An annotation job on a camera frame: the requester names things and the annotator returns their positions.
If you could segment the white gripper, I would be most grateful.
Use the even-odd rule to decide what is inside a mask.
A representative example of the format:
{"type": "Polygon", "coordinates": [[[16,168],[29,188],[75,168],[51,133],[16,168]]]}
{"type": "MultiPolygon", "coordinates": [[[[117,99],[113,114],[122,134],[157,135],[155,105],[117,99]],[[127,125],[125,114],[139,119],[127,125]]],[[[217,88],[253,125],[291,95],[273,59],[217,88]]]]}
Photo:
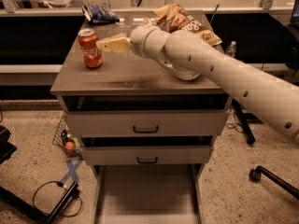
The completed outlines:
{"type": "Polygon", "coordinates": [[[127,37],[105,38],[98,40],[96,46],[103,52],[127,53],[131,49],[135,55],[142,58],[157,59],[161,53],[161,46],[155,45],[154,39],[161,31],[159,27],[152,25],[149,17],[146,17],[130,33],[130,41],[127,37]]]}

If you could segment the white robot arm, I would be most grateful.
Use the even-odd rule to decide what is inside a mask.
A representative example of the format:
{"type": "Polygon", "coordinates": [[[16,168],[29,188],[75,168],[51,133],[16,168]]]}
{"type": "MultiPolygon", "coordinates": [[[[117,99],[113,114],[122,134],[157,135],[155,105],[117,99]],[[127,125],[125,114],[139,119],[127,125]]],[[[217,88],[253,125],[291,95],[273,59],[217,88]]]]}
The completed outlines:
{"type": "Polygon", "coordinates": [[[208,77],[263,122],[296,142],[299,139],[299,88],[212,48],[186,30],[171,34],[145,20],[128,37],[98,41],[103,51],[128,52],[171,66],[176,73],[208,77]]]}

